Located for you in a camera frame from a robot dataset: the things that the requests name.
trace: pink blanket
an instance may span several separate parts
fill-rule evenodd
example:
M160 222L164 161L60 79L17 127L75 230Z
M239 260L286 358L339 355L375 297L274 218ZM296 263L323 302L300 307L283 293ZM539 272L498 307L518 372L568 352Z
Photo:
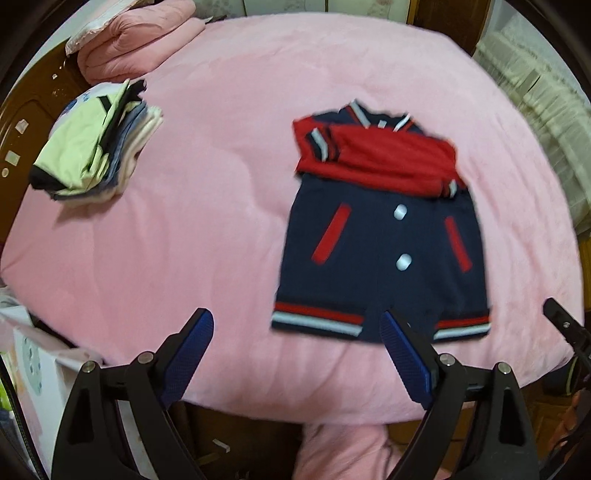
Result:
M78 67L91 85L123 82L156 69L204 29L191 18L193 0L164 0L118 15L78 53Z
M197 307L216 319L186 400L308 423L421 417L385 349L269 329L298 151L291 121L358 98L450 138L485 244L492 330L438 345L509 362L521 384L571 355L541 314L583 317L563 192L526 121L448 38L332 14L213 24L147 76L164 123L110 204L27 192L0 274L51 327L112 364L155 349Z

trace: fabric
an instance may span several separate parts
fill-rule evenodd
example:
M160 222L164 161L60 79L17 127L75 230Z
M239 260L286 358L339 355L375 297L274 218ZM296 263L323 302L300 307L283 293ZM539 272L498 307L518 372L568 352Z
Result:
M33 164L30 181L37 190L55 192L55 182L65 193L84 192L96 186L109 167L107 144L113 123L119 121L129 81L108 84L74 100L62 116Z
M246 17L208 25L146 80L166 121L125 194L64 209L29 190L0 259L17 297L77 345L129 362L207 307L215 332L185 400L300 423L420 418L383 347L269 328L300 188L291 123L358 98L450 139L470 186L492 328L437 350L506 361L521 385L572 356L541 312L553 296L583 319L560 183L524 118L448 38L346 15Z
M448 196L452 182L465 186L456 172L456 152L445 140L316 118L293 127L301 152L298 173L426 197Z
M80 50L91 39L104 30L121 13L134 7L153 4L154 0L105 0L88 17L87 23L66 42L66 55Z
M164 0L122 13L80 49L80 72L95 85L153 71L205 29L194 11L192 0Z
M146 121L148 115L148 107L145 102L141 102L139 105L134 107L119 124L116 133L116 142L113 142L109 152L109 168L98 185L94 188L87 190L86 192L74 194L74 195L59 195L53 194L51 197L54 200L60 201L75 201L88 199L89 201L102 200L104 195L99 195L104 192L114 194L115 189L119 185L119 176L123 176L123 172L126 171L126 166L123 165L125 161L131 161L132 156L124 156L124 145L131 141L134 135L137 135L142 125Z
M573 226L591 231L591 108L546 57L536 56L504 33L483 38L475 60L523 114L558 175Z
M122 120L117 132L117 142L109 151L109 170L100 183L75 195L54 194L54 200L70 206L107 202L114 195L124 192L135 170L137 156L154 131L162 123L160 108L141 102Z
M455 151L419 127L396 130L413 123L357 102L294 122L296 171L315 175L304 173L291 208L272 327L381 343L379 319L394 309L435 342L490 331L480 229Z
M302 433L293 480L386 480L402 456L383 425L309 424Z

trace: metal bolt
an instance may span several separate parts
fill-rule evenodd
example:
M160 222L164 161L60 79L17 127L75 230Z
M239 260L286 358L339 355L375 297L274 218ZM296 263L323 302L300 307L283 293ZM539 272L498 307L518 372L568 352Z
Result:
M152 352L143 352L138 355L138 362L142 365L149 364L152 360L154 360Z
M454 363L456 363L456 359L453 355L451 355L450 353L442 353L439 356L439 360L441 361L441 363L443 365L446 365L447 367L452 366Z
M93 362L92 360L88 360L84 365L82 365L82 371L85 374L89 374L90 372L92 372L96 367L96 362Z
M499 363L498 368L499 368L499 372L501 372L504 375L511 373L511 366L509 364L506 364L505 362Z

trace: folded clothes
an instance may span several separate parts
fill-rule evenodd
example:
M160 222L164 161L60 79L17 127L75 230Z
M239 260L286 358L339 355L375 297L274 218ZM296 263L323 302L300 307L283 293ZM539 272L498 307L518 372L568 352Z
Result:
M103 180L96 187L84 193L54 194L51 197L69 206L77 206L107 202L115 195L123 193L135 170L139 152L162 121L160 108L149 107L145 102L137 105L121 121L117 143L109 152L111 157L109 170Z
M32 187L77 193L97 185L109 166L106 152L123 108L144 89L143 82L109 83L70 102L33 164Z
M143 90L143 80L103 83L68 104L31 169L32 187L72 205L122 193L137 154L162 122L160 108L138 96Z

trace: light green garment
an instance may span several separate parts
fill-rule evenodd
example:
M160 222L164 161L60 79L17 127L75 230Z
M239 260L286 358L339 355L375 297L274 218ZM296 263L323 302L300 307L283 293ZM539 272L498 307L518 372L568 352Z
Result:
M109 167L109 159L99 145L113 118L129 80L118 90L105 94L108 112L98 96L79 102L47 141L35 165L66 186L60 194L85 192L96 186Z

